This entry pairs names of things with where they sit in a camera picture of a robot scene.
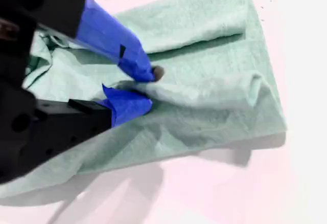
white table surface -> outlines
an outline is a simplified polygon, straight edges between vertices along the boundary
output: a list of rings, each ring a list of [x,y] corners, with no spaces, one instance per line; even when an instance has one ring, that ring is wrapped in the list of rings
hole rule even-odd
[[[254,0],[286,135],[0,199],[0,224],[327,223],[324,2]]]

